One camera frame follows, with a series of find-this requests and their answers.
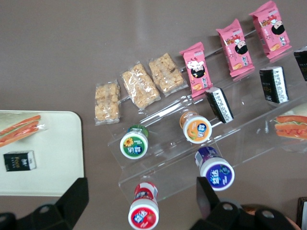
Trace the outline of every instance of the pink snack packet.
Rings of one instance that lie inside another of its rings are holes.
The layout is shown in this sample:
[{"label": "pink snack packet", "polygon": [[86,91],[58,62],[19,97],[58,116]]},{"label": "pink snack packet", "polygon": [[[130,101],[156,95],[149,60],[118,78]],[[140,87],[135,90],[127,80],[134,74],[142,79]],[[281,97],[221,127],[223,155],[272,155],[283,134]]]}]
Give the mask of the pink snack packet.
[{"label": "pink snack packet", "polygon": [[190,48],[180,51],[186,63],[192,90],[192,98],[203,94],[206,89],[212,87],[204,50],[203,44],[198,42]]},{"label": "pink snack packet", "polygon": [[275,2],[268,1],[250,15],[253,17],[256,31],[269,59],[291,48]]},{"label": "pink snack packet", "polygon": [[228,62],[231,77],[254,69],[238,19],[224,29],[216,29]]}]

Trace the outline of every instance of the sunflower logo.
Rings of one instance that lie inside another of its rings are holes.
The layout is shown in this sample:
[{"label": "sunflower logo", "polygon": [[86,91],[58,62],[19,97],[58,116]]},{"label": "sunflower logo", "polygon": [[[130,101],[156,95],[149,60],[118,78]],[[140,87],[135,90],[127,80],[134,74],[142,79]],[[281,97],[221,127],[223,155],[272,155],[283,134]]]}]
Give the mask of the sunflower logo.
[{"label": "sunflower logo", "polygon": [[127,138],[124,142],[124,146],[125,147],[130,147],[131,145],[133,145],[133,139],[132,138]]}]

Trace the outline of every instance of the white board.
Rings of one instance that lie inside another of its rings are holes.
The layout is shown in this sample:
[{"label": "white board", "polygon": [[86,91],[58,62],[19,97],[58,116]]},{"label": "white board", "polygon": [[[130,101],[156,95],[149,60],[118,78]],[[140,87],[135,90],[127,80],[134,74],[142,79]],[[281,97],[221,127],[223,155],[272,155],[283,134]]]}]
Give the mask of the white board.
[{"label": "white board", "polygon": [[[0,148],[0,195],[62,196],[84,177],[81,120],[73,112],[27,112],[40,114],[46,129]],[[22,150],[34,151],[36,169],[7,172],[3,154]]]}]

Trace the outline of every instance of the hot dog bun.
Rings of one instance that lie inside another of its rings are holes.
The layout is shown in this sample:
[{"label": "hot dog bun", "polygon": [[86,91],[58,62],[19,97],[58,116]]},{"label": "hot dog bun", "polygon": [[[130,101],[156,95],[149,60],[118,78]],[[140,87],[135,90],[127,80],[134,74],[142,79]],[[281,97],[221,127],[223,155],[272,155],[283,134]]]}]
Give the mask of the hot dog bun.
[{"label": "hot dog bun", "polygon": [[35,133],[40,118],[34,113],[0,113],[0,147]]},{"label": "hot dog bun", "polygon": [[278,116],[276,134],[281,137],[307,139],[307,103]]}]

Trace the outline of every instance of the brown table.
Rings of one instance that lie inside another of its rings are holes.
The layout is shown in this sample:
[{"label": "brown table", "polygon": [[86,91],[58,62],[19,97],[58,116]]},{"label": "brown table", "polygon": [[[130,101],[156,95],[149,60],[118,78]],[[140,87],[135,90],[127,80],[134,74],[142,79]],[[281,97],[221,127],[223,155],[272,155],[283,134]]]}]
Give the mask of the brown table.
[{"label": "brown table", "polygon": [[[107,148],[110,132],[94,126],[95,84],[113,81],[138,60],[164,52],[179,56],[198,41],[211,52],[220,47],[216,28],[238,18],[249,31],[248,14],[265,2],[1,1],[0,109],[74,111],[82,119],[90,202],[75,229],[130,229],[130,204],[118,187],[121,168]],[[307,2],[276,3],[293,48],[307,45]],[[299,71],[295,61],[293,71]],[[235,172],[234,184],[219,197],[266,204],[295,220],[297,199],[307,191],[306,154],[270,151]],[[195,191],[193,186],[159,202],[156,229],[189,229],[201,217]],[[57,199],[1,196],[0,212],[20,218]]]}]

